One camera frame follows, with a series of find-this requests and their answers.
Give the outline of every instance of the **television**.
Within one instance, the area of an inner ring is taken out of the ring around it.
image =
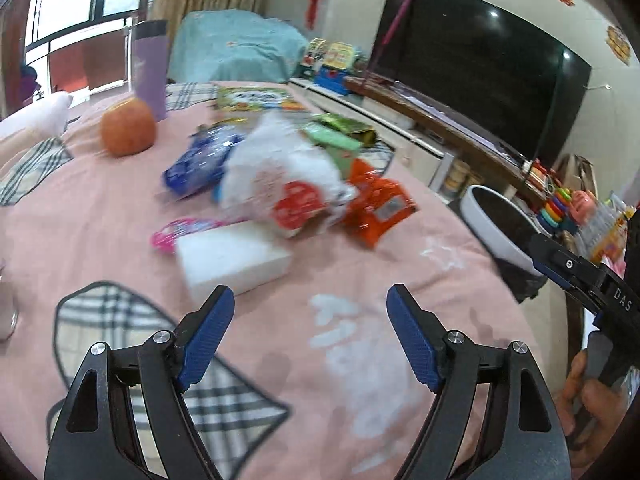
[[[372,58],[404,0],[386,0]],[[375,72],[527,160],[551,167],[591,66],[540,28],[482,0],[413,0]]]

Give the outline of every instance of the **orange package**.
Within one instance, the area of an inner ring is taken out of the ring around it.
[[[353,161],[349,182],[360,195],[349,204],[344,224],[370,249],[389,229],[418,211],[400,184],[377,176],[364,160]]]

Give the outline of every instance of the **light blue fabric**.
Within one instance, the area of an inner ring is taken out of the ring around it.
[[[176,35],[168,77],[178,83],[287,82],[308,41],[295,28],[246,10],[189,13]]]

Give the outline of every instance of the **green snack bag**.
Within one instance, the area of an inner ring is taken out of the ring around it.
[[[351,175],[351,165],[358,156],[362,143],[322,124],[309,123],[302,131],[312,143],[326,150],[340,170],[342,178],[348,179]]]
[[[324,126],[344,133],[352,139],[359,140],[366,148],[370,148],[378,140],[376,131],[372,126],[356,119],[349,119],[338,114],[323,114],[314,117],[314,122],[324,124]]]

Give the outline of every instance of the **white foam block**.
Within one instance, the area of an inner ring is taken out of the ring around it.
[[[267,227],[242,222],[178,238],[177,256],[199,308],[218,285],[238,295],[283,276],[292,253]]]

